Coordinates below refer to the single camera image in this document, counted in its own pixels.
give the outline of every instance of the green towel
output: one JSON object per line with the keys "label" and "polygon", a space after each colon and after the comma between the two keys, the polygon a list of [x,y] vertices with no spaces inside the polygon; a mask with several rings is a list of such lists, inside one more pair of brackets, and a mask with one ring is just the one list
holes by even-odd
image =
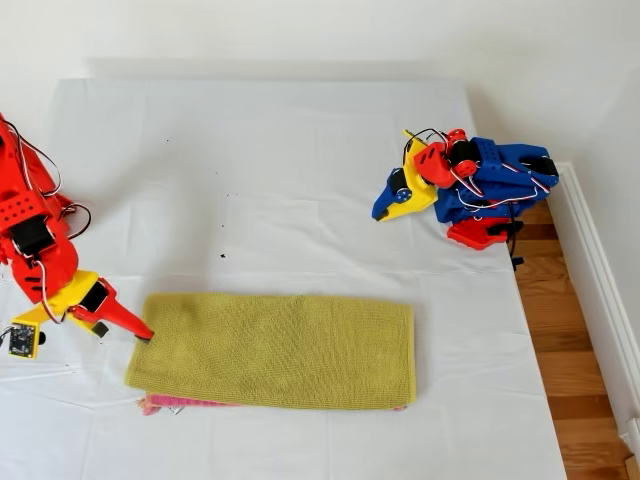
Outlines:
{"label": "green towel", "polygon": [[386,409],[415,400],[413,313],[328,296],[157,294],[126,383],[245,405]]}

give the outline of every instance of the white tablecloth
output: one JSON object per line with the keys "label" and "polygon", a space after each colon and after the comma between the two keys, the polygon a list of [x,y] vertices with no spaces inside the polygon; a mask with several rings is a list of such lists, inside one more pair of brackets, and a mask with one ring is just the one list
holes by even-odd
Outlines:
{"label": "white tablecloth", "polygon": [[[94,212],[81,268],[124,305],[177,290],[408,302],[418,397],[143,417],[123,384],[133,336],[49,322],[35,361],[0,356],[0,478],[565,478],[505,247],[446,239],[433,209],[370,218],[403,128],[474,133],[460,84],[70,80],[51,120],[64,192]],[[0,318],[28,307],[3,269]]]}

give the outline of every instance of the circuit board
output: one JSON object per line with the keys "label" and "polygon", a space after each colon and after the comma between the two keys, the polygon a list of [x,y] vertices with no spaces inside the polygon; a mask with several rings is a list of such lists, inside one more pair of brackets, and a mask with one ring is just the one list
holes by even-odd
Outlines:
{"label": "circuit board", "polygon": [[13,330],[11,330],[9,337],[9,354],[16,357],[34,358],[39,343],[37,325],[14,323],[12,326]]}

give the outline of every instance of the wooden floor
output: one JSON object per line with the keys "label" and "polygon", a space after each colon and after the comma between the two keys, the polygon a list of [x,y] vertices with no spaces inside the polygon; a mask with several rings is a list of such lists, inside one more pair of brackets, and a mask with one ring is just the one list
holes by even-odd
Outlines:
{"label": "wooden floor", "polygon": [[523,220],[516,254],[525,263],[516,278],[567,477],[627,479],[624,461],[630,453],[618,438],[547,204],[526,212]]}

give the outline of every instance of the white baseboard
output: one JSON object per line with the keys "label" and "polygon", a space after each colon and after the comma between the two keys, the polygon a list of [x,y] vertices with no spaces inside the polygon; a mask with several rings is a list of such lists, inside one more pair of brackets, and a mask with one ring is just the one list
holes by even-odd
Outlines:
{"label": "white baseboard", "polygon": [[549,196],[549,208],[618,432],[640,458],[640,445],[629,435],[628,427],[629,421],[640,417],[640,349],[573,165],[556,166],[560,183]]}

